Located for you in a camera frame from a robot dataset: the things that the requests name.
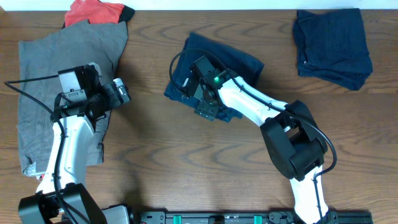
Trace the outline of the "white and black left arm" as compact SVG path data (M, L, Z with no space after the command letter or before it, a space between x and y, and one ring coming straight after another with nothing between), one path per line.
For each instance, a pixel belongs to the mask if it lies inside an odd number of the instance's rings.
M94 62L58 72L62 92L49 111L52 151L35 195L19 203L23 223L50 223L61 211L72 223L107 223L107 215L85 188L88 150L97 120L131 97L121 79L102 84L102 77Z

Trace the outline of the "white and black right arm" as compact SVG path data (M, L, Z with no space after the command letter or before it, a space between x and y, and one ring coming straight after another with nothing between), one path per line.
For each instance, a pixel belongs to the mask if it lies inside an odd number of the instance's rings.
M259 126L272 163L290 180L298 218L304 223L324 222L328 206L319 177L327 145L307 106L275 100L236 72L214 67L205 56L190 70L193 77L183 87L199 100L195 112L214 119L222 109L234 109Z

